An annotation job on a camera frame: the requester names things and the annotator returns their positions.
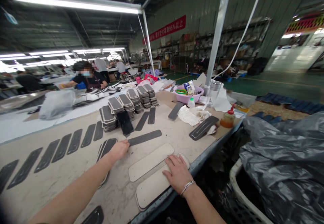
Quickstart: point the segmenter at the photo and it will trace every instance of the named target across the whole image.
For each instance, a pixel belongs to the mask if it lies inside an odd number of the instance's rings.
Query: apron
[[[100,89],[101,88],[101,83],[97,80],[97,77],[95,75],[93,75],[93,76],[97,81],[96,84],[90,84],[89,81],[88,81],[88,78],[87,77],[85,78],[87,80],[87,83],[88,83],[87,92],[92,92],[93,89],[96,89],[96,88]]]

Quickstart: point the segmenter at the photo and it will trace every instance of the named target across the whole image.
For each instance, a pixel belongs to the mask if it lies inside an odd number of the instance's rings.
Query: hand
[[[128,140],[125,139],[114,144],[114,146],[107,153],[107,155],[109,156],[109,159],[113,161],[113,163],[115,163],[126,155],[128,148],[129,143]]]
[[[193,180],[189,170],[187,169],[186,162],[183,160],[181,155],[179,157],[170,155],[165,159],[165,162],[170,168],[171,173],[164,170],[163,174],[169,180],[175,191],[177,191],[178,194],[181,194],[185,185]]]

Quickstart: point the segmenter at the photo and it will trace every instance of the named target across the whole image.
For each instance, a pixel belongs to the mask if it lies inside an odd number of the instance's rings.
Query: red cap
[[[234,106],[235,106],[235,104],[233,104],[231,109],[227,111],[228,114],[234,114]]]

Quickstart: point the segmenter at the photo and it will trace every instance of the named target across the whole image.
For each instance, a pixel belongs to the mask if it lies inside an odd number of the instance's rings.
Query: glue bottle
[[[220,125],[225,127],[225,128],[232,128],[233,123],[235,120],[235,114],[234,114],[234,106],[231,107],[230,110],[228,110],[226,113],[224,113],[223,118],[220,121]]]

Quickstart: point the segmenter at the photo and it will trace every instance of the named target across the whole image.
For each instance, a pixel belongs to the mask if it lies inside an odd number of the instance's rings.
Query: ceiling
[[[1,13],[1,54],[127,46],[129,40],[141,32],[136,15],[1,1],[1,6],[18,22],[18,25],[11,24]],[[133,3],[143,4],[144,1],[134,0]],[[152,13],[161,1],[151,0],[146,14]]]

